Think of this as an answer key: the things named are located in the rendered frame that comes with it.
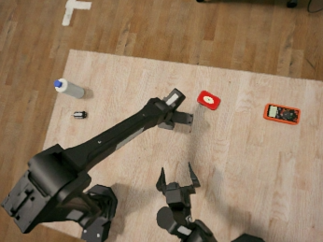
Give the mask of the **orange pocket multimeter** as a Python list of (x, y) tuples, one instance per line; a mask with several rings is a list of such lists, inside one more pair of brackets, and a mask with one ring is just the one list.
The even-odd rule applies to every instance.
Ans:
[(293, 107), (284, 107), (275, 104), (267, 104), (263, 118), (270, 121), (278, 121), (291, 125), (299, 123), (301, 111)]

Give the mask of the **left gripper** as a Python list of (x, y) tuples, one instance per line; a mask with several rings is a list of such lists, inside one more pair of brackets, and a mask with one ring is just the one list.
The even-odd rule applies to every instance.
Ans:
[(166, 125), (165, 123), (161, 123), (158, 125), (158, 128), (162, 128), (162, 129), (167, 129), (167, 130), (174, 130), (173, 128), (175, 128), (174, 126), (171, 125)]

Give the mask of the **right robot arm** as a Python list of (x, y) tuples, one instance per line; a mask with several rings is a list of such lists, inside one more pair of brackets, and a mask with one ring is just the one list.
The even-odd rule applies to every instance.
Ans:
[[(180, 192), (181, 191), (181, 192)], [(166, 204), (157, 213), (157, 224), (170, 235), (177, 235), (180, 242), (218, 242), (202, 220), (192, 222), (190, 192), (181, 190), (179, 183), (171, 182), (165, 191)], [(177, 209), (178, 208), (178, 209)]]

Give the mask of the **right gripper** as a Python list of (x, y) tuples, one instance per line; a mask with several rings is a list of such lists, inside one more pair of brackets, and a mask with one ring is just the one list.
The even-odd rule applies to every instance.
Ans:
[[(180, 187), (180, 189), (181, 190), (188, 189), (189, 192), (190, 192), (190, 195), (191, 195), (191, 194), (195, 194), (196, 193), (195, 188), (201, 187), (201, 184), (200, 184), (199, 179), (194, 174), (194, 172), (193, 172), (193, 170), (192, 170), (192, 168), (190, 166), (190, 162), (189, 162), (189, 169), (190, 169), (190, 178), (192, 180), (193, 185), (190, 184), (189, 186)], [(164, 168), (162, 167), (161, 168), (160, 177), (159, 177), (159, 179), (158, 179), (158, 181), (156, 183), (156, 189), (159, 192), (162, 192), (162, 194), (165, 196), (166, 187), (167, 187), (167, 185), (166, 185), (166, 180), (165, 180)], [(182, 210), (190, 210), (190, 208), (188, 208), (188, 207), (182, 207)]]

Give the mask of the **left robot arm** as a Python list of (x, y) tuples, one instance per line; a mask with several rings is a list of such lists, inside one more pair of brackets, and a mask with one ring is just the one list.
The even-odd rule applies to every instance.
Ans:
[(73, 221), (79, 222), (85, 230), (96, 219), (108, 220), (113, 198), (95, 192), (84, 193), (91, 184), (88, 172), (132, 139), (162, 122), (171, 126), (175, 126), (175, 122), (191, 126), (193, 114), (177, 111), (185, 99), (186, 96), (174, 88), (167, 97), (162, 100), (150, 98), (131, 117), (82, 144), (64, 149), (58, 143), (37, 153), (29, 160), (29, 169), (1, 207), (14, 218), (23, 234), (29, 234), (39, 223)]

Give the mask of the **white bottle with blue cap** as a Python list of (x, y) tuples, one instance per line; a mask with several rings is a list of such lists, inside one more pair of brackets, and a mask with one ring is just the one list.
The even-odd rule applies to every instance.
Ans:
[(79, 99), (84, 95), (84, 89), (82, 87), (79, 87), (64, 78), (56, 80), (54, 82), (54, 86), (59, 93), (67, 94), (69, 96), (75, 97), (76, 99)]

